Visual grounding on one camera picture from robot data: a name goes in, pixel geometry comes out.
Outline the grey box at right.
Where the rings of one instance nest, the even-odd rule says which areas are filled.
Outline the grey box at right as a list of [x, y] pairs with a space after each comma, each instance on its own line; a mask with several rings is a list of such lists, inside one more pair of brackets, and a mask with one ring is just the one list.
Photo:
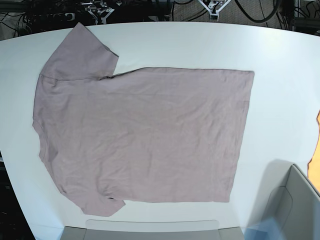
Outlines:
[[320, 193], [297, 165], [270, 194], [263, 216], [267, 240], [318, 240]]

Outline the blue translucent object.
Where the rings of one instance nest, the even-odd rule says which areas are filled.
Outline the blue translucent object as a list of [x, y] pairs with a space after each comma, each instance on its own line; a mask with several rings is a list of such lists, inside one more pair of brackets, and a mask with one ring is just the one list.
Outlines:
[[274, 217], [263, 219], [244, 231], [245, 240], [277, 240], [280, 235], [281, 229]]

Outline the grey bin at bottom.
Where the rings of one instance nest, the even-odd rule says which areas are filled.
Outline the grey bin at bottom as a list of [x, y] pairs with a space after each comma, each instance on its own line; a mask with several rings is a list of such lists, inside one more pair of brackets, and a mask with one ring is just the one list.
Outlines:
[[66, 226], [62, 240], [243, 240], [240, 227], [219, 228], [217, 220], [130, 222], [87, 220], [84, 228]]

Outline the orange object at right edge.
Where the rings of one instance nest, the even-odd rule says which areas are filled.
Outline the orange object at right edge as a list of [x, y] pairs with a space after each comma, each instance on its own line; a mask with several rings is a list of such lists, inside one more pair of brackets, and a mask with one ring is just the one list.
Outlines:
[[315, 144], [312, 158], [307, 165], [307, 176], [311, 183], [316, 187], [320, 187], [320, 113], [316, 117], [317, 123], [317, 141]]

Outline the mauve T-shirt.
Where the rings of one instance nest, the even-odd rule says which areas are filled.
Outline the mauve T-shirt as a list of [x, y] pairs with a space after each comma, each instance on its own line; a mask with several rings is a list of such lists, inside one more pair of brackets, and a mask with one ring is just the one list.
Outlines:
[[126, 201], [230, 200], [253, 71], [144, 67], [78, 23], [40, 72], [33, 128], [59, 192], [87, 215]]

